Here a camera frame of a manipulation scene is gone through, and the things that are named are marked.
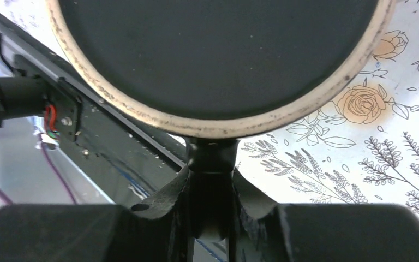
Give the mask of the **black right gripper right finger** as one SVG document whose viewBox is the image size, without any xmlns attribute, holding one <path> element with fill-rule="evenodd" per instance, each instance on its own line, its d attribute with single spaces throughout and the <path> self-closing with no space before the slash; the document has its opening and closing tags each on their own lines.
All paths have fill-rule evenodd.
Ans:
<svg viewBox="0 0 419 262">
<path fill-rule="evenodd" d="M 419 261 L 419 219 L 390 204 L 280 204 L 233 175 L 229 261 Z"/>
</svg>

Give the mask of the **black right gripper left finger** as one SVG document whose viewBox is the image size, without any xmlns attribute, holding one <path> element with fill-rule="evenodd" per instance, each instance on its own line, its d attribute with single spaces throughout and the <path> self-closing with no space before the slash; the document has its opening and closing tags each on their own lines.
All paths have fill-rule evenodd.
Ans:
<svg viewBox="0 0 419 262">
<path fill-rule="evenodd" d="M 189 261 L 188 169 L 131 208 L 12 204 L 0 208 L 0 261 Z"/>
</svg>

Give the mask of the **black interior mug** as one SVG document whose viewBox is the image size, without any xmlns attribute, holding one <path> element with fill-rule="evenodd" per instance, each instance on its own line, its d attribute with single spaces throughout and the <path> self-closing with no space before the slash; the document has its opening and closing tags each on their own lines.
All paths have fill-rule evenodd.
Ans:
<svg viewBox="0 0 419 262">
<path fill-rule="evenodd" d="M 197 238 L 223 240 L 240 138 L 333 99 L 394 1 L 46 1 L 53 33 L 105 101 L 185 138 Z"/>
</svg>

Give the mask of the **floral tablecloth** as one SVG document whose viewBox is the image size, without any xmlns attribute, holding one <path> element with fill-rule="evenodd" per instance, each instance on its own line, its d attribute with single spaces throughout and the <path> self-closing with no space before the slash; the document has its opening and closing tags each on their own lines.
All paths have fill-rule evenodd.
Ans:
<svg viewBox="0 0 419 262">
<path fill-rule="evenodd" d="M 419 218 L 419 1 L 394 1 L 368 62 L 321 108 L 242 140 L 242 174 L 282 202 L 396 203 Z"/>
</svg>

